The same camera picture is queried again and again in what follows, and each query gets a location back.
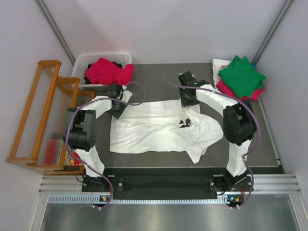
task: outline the pink cloth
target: pink cloth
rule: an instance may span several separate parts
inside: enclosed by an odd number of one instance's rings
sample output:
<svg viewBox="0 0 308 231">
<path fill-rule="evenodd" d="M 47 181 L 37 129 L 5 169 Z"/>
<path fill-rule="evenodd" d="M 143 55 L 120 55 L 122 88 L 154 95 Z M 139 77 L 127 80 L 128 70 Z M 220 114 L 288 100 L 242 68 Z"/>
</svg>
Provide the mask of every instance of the pink cloth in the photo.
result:
<svg viewBox="0 0 308 231">
<path fill-rule="evenodd" d="M 133 72 L 133 64 L 127 64 L 124 69 L 121 69 L 109 60 L 100 58 L 85 72 L 85 76 L 92 84 L 116 83 L 123 86 L 131 81 Z"/>
<path fill-rule="evenodd" d="M 218 90 L 220 90 L 222 93 L 232 96 L 234 98 L 237 98 L 235 96 L 235 94 L 233 93 L 233 91 L 225 84 L 225 82 L 223 80 L 220 80 L 216 87 L 218 88 Z M 243 96 L 242 98 L 240 98 L 240 100 L 253 100 L 253 101 L 257 101 L 259 96 L 265 91 L 265 84 L 263 84 L 263 88 L 261 89 L 256 89 L 255 92 L 252 94 L 252 96 L 250 98 L 248 98 L 247 96 Z"/>
</svg>

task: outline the white cloth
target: white cloth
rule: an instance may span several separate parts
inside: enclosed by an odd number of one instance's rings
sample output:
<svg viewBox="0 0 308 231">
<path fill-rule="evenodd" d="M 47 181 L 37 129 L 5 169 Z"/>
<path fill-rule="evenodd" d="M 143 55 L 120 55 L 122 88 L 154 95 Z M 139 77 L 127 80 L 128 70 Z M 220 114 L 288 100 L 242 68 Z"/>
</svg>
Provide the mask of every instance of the white cloth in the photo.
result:
<svg viewBox="0 0 308 231">
<path fill-rule="evenodd" d="M 180 128 L 189 118 L 191 126 Z M 223 137 L 220 124 L 200 114 L 200 106 L 182 107 L 180 100 L 127 106 L 120 119 L 112 118 L 110 151 L 116 153 L 182 152 L 194 163 L 208 146 Z"/>
<path fill-rule="evenodd" d="M 218 75 L 218 72 L 221 70 L 221 66 L 223 65 L 229 65 L 231 63 L 230 60 L 223 60 L 223 59 L 213 59 L 213 81 L 214 85 L 218 84 L 218 82 L 221 80 L 221 78 Z"/>
</svg>

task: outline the gray table surface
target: gray table surface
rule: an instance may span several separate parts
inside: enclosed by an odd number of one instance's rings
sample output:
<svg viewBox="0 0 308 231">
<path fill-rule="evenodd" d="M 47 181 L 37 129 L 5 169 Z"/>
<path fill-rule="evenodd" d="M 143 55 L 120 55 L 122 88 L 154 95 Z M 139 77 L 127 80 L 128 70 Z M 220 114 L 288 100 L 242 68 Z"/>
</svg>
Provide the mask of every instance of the gray table surface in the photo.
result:
<svg viewBox="0 0 308 231">
<path fill-rule="evenodd" d="M 79 206 L 48 204 L 50 219 L 44 217 L 41 231 L 300 230 L 288 195 L 252 195 L 240 210 L 226 205 L 110 204 L 99 212 Z"/>
<path fill-rule="evenodd" d="M 205 79 L 213 84 L 212 64 L 177 64 L 184 72 L 191 71 L 197 80 Z M 133 81 L 141 83 L 146 90 L 146 102 L 179 99 L 179 90 L 164 80 L 163 73 L 167 64 L 135 65 Z M 179 72 L 170 69 L 168 79 L 176 84 Z M 130 103 L 140 102 L 143 92 L 138 85 L 130 85 L 133 93 Z M 259 102 L 252 102 L 254 113 L 261 127 L 261 142 L 258 148 L 248 157 L 248 163 L 254 167 L 276 167 L 277 159 L 264 121 Z M 201 103 L 201 113 L 216 119 L 222 125 L 222 117 L 215 110 Z M 223 138 L 211 145 L 200 162 L 193 164 L 186 152 L 146 152 L 142 154 L 120 154 L 109 151 L 111 116 L 104 113 L 97 121 L 96 149 L 106 167 L 225 167 L 229 156 L 229 143 Z M 255 135 L 252 147 L 257 139 Z"/>
</svg>

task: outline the green cloth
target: green cloth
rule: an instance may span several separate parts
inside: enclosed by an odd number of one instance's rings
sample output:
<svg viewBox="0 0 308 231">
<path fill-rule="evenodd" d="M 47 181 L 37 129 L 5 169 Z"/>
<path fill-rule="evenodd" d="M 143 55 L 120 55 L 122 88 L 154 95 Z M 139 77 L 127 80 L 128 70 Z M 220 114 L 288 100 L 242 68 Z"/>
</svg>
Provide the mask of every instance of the green cloth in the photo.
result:
<svg viewBox="0 0 308 231">
<path fill-rule="evenodd" d="M 256 89 L 263 88 L 262 80 L 265 79 L 252 67 L 246 56 L 241 59 L 237 55 L 218 74 L 239 99 L 243 96 L 250 98 Z"/>
</svg>

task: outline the wooden rack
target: wooden rack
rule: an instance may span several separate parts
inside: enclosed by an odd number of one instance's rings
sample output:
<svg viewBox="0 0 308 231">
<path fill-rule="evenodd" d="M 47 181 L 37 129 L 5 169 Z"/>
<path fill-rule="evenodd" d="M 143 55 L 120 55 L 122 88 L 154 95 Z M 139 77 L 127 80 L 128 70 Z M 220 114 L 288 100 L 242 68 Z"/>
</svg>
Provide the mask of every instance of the wooden rack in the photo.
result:
<svg viewBox="0 0 308 231">
<path fill-rule="evenodd" d="M 78 97 L 92 100 L 93 91 L 80 91 L 80 79 L 60 77 L 61 62 L 45 60 L 38 69 L 7 162 L 45 175 L 77 175 L 84 167 L 64 168 L 64 119 Z"/>
</svg>

